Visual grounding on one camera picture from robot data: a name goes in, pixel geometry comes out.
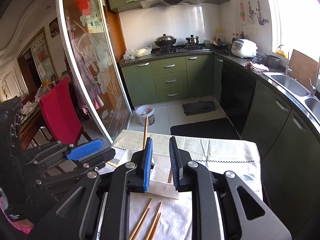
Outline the person's left hand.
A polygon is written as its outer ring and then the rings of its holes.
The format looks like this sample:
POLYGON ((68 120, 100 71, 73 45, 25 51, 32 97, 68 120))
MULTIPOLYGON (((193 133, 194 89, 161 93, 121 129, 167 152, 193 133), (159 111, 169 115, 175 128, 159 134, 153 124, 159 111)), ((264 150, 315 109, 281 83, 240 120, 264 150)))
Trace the person's left hand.
POLYGON ((34 227, 34 224, 28 219, 11 222, 11 224, 20 231, 31 230, 34 227))

